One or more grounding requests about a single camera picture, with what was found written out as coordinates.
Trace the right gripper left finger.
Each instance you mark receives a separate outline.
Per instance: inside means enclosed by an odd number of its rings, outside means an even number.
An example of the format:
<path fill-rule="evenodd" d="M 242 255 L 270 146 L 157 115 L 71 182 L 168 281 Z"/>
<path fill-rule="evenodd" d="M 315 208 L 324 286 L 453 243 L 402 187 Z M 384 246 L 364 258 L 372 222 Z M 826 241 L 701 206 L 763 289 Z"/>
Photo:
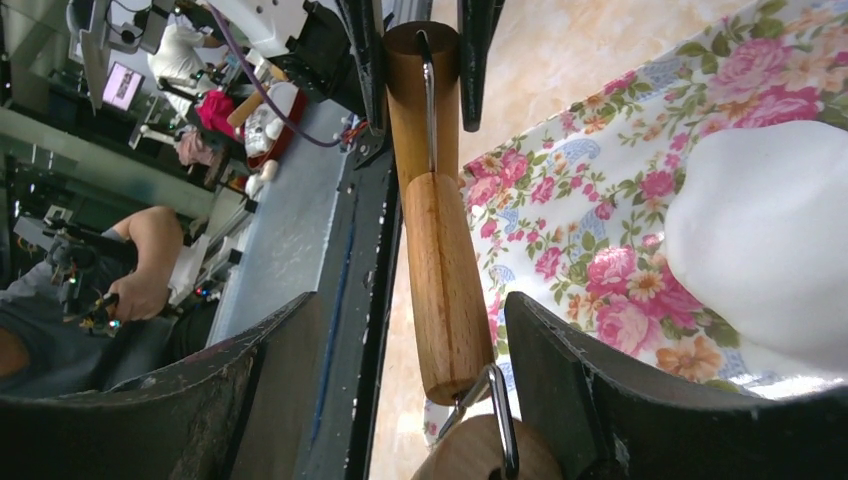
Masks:
<path fill-rule="evenodd" d="M 1 402 L 5 479 L 290 479 L 315 362 L 306 292 L 243 333 L 106 392 Z"/>

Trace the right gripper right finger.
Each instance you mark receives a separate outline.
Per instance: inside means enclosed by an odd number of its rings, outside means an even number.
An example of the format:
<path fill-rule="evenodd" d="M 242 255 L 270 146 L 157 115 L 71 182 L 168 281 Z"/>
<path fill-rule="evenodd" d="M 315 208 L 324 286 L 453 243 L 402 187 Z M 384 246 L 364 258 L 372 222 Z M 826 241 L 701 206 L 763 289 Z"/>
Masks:
<path fill-rule="evenodd" d="M 523 421 L 568 479 L 843 479 L 847 391 L 767 400 L 699 385 L 565 325 L 513 292 L 505 319 Z"/>

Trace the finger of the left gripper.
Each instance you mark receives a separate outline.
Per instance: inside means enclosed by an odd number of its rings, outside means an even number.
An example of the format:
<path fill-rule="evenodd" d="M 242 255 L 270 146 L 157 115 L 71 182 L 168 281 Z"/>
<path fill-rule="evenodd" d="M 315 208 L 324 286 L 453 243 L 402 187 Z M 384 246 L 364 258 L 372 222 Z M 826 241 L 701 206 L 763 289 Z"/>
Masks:
<path fill-rule="evenodd" d="M 383 133 L 387 114 L 382 2 L 337 0 L 336 5 L 352 46 L 369 128 Z"/>
<path fill-rule="evenodd" d="M 466 132 L 480 129 L 488 53 L 505 0 L 457 2 L 461 112 Z"/>

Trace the wooden double-ended rolling pin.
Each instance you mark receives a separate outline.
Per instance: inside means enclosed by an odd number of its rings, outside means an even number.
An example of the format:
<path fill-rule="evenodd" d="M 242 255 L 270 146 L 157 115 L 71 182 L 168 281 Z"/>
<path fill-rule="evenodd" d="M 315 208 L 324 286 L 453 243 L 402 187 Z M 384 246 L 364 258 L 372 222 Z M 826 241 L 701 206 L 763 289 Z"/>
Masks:
<path fill-rule="evenodd" d="M 404 23 L 383 39 L 422 386 L 451 410 L 416 477 L 558 479 L 547 446 L 513 417 L 494 359 L 457 180 L 459 43 L 433 21 Z"/>

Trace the white dough piece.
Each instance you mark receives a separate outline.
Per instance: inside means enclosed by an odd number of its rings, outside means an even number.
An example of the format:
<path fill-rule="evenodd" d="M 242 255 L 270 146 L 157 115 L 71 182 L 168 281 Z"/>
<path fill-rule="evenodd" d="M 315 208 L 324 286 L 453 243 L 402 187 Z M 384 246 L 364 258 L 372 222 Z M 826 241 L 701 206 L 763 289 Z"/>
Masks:
<path fill-rule="evenodd" d="M 679 283 L 752 366 L 847 372 L 847 134 L 803 120 L 699 141 L 664 223 Z"/>

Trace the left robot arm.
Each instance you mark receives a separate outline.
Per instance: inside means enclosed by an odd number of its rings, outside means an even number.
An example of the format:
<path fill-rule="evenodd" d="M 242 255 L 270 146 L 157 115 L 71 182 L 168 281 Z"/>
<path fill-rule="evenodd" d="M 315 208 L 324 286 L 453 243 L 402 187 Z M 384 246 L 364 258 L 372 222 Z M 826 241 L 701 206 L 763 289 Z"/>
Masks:
<path fill-rule="evenodd" d="M 331 100 L 365 118 L 375 132 L 386 120 L 389 1 L 215 1 L 252 48 L 282 69 L 315 102 Z M 459 71 L 463 127 L 480 128 L 488 52 L 504 4 L 459 1 Z"/>

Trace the seated person in background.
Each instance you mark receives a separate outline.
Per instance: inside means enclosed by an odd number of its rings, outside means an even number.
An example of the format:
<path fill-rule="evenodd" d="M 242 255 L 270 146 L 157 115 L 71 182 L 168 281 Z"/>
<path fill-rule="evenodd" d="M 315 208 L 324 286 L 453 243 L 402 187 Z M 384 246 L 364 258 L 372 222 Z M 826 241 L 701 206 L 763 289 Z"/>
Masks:
<path fill-rule="evenodd" d="M 185 235 L 155 206 L 97 233 L 23 218 L 43 260 L 1 291 L 1 393 L 59 397 L 166 366 L 204 349 L 218 303 L 172 305 Z"/>

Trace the red and white toy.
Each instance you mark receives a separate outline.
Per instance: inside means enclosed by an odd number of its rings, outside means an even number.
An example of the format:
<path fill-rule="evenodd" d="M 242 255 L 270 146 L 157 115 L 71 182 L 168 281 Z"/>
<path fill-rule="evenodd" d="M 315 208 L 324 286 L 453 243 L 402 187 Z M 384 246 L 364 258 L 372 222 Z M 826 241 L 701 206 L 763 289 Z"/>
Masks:
<path fill-rule="evenodd" d="M 306 95 L 292 83 L 283 82 L 273 84 L 268 94 L 278 109 L 298 125 L 308 104 Z M 257 107 L 241 130 L 247 166 L 252 171 L 246 181 L 245 192 L 254 198 L 276 174 L 279 158 L 293 140 L 295 132 L 267 103 Z"/>

